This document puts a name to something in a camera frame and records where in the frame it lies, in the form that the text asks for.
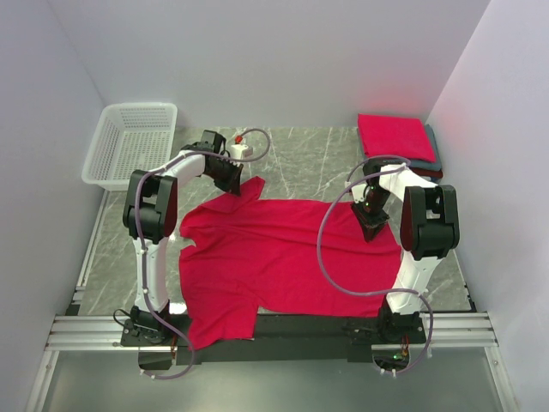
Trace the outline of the pink-red t shirt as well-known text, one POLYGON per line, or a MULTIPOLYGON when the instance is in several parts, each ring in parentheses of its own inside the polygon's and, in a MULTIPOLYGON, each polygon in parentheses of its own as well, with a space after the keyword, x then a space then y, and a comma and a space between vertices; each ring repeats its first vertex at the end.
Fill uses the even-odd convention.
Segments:
POLYGON ((191 210, 179 232, 182 295, 195 348, 250 339, 260 309, 371 317, 392 287, 401 248, 389 228, 366 242, 351 207, 267 200, 264 181, 245 182, 191 210))

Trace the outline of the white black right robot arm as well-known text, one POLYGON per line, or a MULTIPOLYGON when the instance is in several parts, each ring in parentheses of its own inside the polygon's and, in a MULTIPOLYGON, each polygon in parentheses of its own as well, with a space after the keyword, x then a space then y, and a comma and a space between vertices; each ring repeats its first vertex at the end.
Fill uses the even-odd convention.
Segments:
POLYGON ((401 266, 393 293, 383 298, 377 315, 377 334, 397 342, 422 329, 421 301, 408 292, 423 293, 434 269, 460 240, 457 193, 452 185, 438 185, 413 172, 398 156, 373 156, 359 164, 366 181, 351 189, 351 209, 365 241, 374 240, 387 226, 383 210, 391 195, 402 201, 401 266))

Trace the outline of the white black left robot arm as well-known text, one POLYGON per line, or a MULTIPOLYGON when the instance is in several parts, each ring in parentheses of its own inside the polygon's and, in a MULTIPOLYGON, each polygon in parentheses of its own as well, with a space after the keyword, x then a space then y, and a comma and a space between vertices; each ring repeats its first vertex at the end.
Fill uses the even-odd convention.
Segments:
POLYGON ((136 250, 136 299, 124 327, 131 335, 160 345, 174 334, 166 290, 166 249, 178 220, 178 189, 205 175, 218 189, 238 195, 242 161, 252 155, 253 148, 241 136, 227 145, 220 133, 205 130, 200 141, 184 146, 156 172, 131 174, 123 212, 123 224, 136 250))

